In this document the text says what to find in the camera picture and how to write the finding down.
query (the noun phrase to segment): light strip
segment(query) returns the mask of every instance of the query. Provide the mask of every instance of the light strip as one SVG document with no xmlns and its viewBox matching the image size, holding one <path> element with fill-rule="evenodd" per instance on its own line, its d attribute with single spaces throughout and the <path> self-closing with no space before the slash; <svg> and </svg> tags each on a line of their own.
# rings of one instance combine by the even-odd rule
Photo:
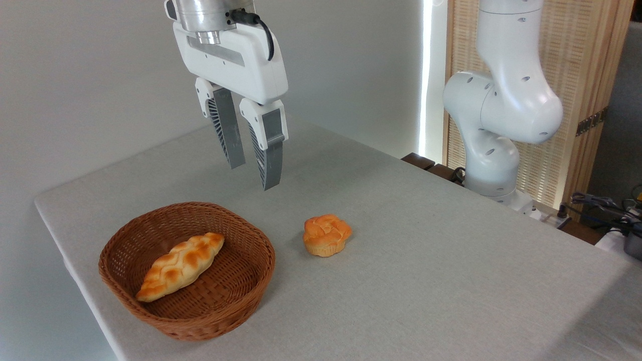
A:
<svg viewBox="0 0 642 361">
<path fill-rule="evenodd" d="M 422 64 L 421 64 L 421 95 L 419 99 L 419 147 L 417 154 L 422 157 L 426 156 L 426 114 L 427 104 L 426 98 L 428 97 L 428 75 L 430 74 L 430 35 L 433 17 L 433 0 L 423 0 L 424 14 L 423 14 L 423 34 L 422 34 Z"/>
</svg>

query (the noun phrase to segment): table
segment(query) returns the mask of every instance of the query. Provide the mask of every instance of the table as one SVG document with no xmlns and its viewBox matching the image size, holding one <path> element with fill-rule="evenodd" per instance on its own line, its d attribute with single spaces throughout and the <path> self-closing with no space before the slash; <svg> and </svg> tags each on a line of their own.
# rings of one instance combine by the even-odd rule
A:
<svg viewBox="0 0 642 361">
<path fill-rule="evenodd" d="M 422 169 L 289 118 L 281 184 L 230 170 L 212 127 L 36 198 L 122 360 L 639 360 L 642 270 Z M 180 342 L 138 321 L 98 275 L 130 219 L 214 202 L 260 228 L 276 268 L 236 330 Z M 309 255 L 305 219 L 336 213 L 346 248 Z"/>
</svg>

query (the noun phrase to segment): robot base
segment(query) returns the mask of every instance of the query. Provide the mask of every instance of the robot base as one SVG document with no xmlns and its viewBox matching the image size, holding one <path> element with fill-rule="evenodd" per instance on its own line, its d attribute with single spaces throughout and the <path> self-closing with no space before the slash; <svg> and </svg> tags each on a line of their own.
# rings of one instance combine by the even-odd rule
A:
<svg viewBox="0 0 642 361">
<path fill-rule="evenodd" d="M 533 203 L 533 198 L 530 195 L 518 190 L 513 190 L 507 195 L 502 195 L 498 197 L 488 197 L 497 203 L 502 203 L 505 206 L 508 206 L 517 212 L 520 212 L 524 215 L 531 216 L 535 219 L 539 219 L 541 213 L 538 212 Z"/>
</svg>

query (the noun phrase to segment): wooden panel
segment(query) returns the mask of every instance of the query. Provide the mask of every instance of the wooden panel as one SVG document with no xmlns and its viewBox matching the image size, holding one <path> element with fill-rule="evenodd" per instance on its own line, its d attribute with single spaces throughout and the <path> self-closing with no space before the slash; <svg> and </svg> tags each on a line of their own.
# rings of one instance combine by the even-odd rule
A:
<svg viewBox="0 0 642 361">
<path fill-rule="evenodd" d="M 583 119 L 608 102 L 633 0 L 546 0 L 540 58 L 551 88 L 562 100 L 564 121 L 543 145 L 516 143 L 521 154 L 517 187 L 557 207 L 571 189 L 584 189 L 602 127 L 575 137 Z M 475 50 L 478 0 L 452 0 L 449 72 L 487 71 Z M 465 152 L 452 119 L 445 117 L 445 164 L 464 166 Z"/>
</svg>

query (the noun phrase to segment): braided bread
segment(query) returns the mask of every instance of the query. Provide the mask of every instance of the braided bread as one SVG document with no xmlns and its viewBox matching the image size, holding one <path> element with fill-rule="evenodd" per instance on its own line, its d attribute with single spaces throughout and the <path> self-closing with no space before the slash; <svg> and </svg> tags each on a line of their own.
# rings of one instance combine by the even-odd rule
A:
<svg viewBox="0 0 642 361">
<path fill-rule="evenodd" d="M 136 299 L 152 302 L 196 281 L 212 265 L 224 240 L 222 234 L 205 233 L 174 246 L 169 253 L 154 261 Z"/>
</svg>

